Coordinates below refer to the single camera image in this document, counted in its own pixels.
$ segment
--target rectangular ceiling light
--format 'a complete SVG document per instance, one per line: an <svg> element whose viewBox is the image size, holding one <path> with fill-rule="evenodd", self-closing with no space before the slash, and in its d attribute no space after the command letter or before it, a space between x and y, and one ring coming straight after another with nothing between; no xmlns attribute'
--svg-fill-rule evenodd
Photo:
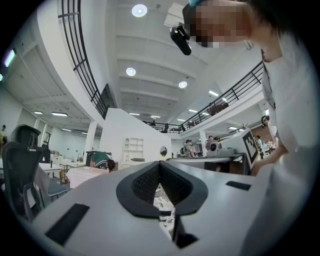
<svg viewBox="0 0 320 256"><path fill-rule="evenodd" d="M58 113L58 112L52 112L52 115L59 116L59 117L67 117L68 116L66 113Z"/></svg>
<svg viewBox="0 0 320 256"><path fill-rule="evenodd" d="M215 93L215 92L212 91L212 90L210 90L209 93L212 94L212 95L214 95L214 96L216 96L216 97L219 96L219 94Z"/></svg>
<svg viewBox="0 0 320 256"><path fill-rule="evenodd" d="M13 49L9 51L8 56L7 56L7 57L5 58L5 60L4 60L4 65L5 65L6 67L9 67L9 65L10 65L10 63L11 63L11 61L13 60L13 58L14 58L15 55L16 55L16 54L15 54L15 51L14 51Z"/></svg>

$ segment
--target pillar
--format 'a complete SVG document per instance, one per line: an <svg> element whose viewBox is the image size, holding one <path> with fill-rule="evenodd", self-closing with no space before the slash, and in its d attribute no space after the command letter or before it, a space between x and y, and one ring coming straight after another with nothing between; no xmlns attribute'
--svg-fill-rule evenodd
<svg viewBox="0 0 320 256"><path fill-rule="evenodd" d="M201 145L202 145L202 153L203 157L207 156L207 149L206 149L206 133L204 130L201 130L200 132L200 139L201 139Z"/></svg>
<svg viewBox="0 0 320 256"><path fill-rule="evenodd" d="M97 122L91 121L88 134L86 135L85 146L84 146L84 156L83 162L85 163L87 160L87 151L91 151L94 146L95 133L97 129Z"/></svg>

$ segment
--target white shirt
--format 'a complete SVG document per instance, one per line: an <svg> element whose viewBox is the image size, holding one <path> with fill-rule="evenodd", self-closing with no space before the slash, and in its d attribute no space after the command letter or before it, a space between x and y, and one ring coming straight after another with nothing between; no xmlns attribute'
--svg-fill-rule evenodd
<svg viewBox="0 0 320 256"><path fill-rule="evenodd" d="M292 152L319 141L319 79L302 42L284 34L279 44L282 57L264 63L275 102L275 111L269 107L268 125L277 127L280 140Z"/></svg>

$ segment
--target black head-mounted camera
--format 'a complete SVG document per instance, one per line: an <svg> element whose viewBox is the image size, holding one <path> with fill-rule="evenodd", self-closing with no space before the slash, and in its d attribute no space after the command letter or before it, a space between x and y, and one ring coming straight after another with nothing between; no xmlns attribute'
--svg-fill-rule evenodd
<svg viewBox="0 0 320 256"><path fill-rule="evenodd" d="M202 40L201 36L196 36L195 31L191 31L195 27L193 24L191 26L191 15L196 12L196 5L191 7L188 3L182 10L184 24L179 25L178 27L170 28L170 36L174 43L179 47L184 55L190 55L192 48L189 44L191 38L193 38L199 45L202 47L210 47L212 42L205 42Z"/></svg>

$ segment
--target fluorescent light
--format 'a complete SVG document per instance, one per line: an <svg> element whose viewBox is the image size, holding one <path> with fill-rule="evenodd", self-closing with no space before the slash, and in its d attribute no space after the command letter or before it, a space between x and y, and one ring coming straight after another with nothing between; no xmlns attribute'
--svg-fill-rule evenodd
<svg viewBox="0 0 320 256"><path fill-rule="evenodd" d="M216 96L216 97L219 96L219 94L213 92L212 90L210 90L209 93L212 94L212 95L214 95L214 96Z"/></svg>
<svg viewBox="0 0 320 256"><path fill-rule="evenodd" d="M133 77L136 74L136 70L133 67L128 67L125 72L129 77Z"/></svg>
<svg viewBox="0 0 320 256"><path fill-rule="evenodd" d="M180 87L180 88L186 88L187 85L188 85L188 83L187 83L186 81L181 81L181 82L179 83L179 87Z"/></svg>
<svg viewBox="0 0 320 256"><path fill-rule="evenodd" d="M52 115L59 116L59 117L67 117L68 116L66 113L57 113L57 112L52 112Z"/></svg>
<svg viewBox="0 0 320 256"><path fill-rule="evenodd" d="M9 67L11 61L13 60L14 56L15 56L15 51L14 50L11 50L8 54L8 56L5 58L5 61L4 61L4 65L6 67Z"/></svg>
<svg viewBox="0 0 320 256"><path fill-rule="evenodd" d="M147 12L148 12L148 9L143 4L137 4L132 8L132 15L138 18L145 16Z"/></svg>

